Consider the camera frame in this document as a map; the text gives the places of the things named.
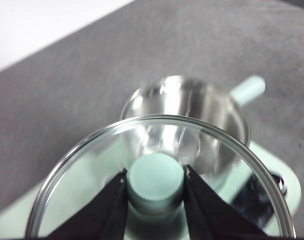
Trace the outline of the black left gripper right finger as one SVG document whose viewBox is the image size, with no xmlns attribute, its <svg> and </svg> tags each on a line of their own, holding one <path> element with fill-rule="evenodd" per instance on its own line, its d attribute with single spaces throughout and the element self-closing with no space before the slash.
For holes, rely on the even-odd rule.
<svg viewBox="0 0 304 240">
<path fill-rule="evenodd" d="M 191 237 L 265 237 L 217 193 L 190 166 L 184 165 L 183 202 Z"/>
</svg>

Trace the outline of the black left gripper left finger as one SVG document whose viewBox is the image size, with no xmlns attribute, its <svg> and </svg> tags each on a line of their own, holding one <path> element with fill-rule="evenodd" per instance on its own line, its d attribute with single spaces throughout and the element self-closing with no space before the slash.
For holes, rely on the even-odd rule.
<svg viewBox="0 0 304 240">
<path fill-rule="evenodd" d="M 127 170 L 117 173 L 50 238 L 123 238 L 128 215 Z"/>
</svg>

